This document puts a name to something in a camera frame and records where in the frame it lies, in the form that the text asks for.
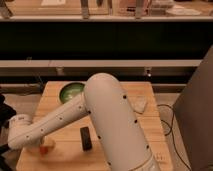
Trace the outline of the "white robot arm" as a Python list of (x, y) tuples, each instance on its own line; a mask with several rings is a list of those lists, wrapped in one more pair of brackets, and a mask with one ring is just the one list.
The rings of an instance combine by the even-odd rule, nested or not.
[(111, 171), (161, 171), (127, 93), (107, 73), (91, 76), (81, 93), (36, 122), (25, 114), (12, 117), (7, 145), (30, 146), (85, 116), (91, 118)]

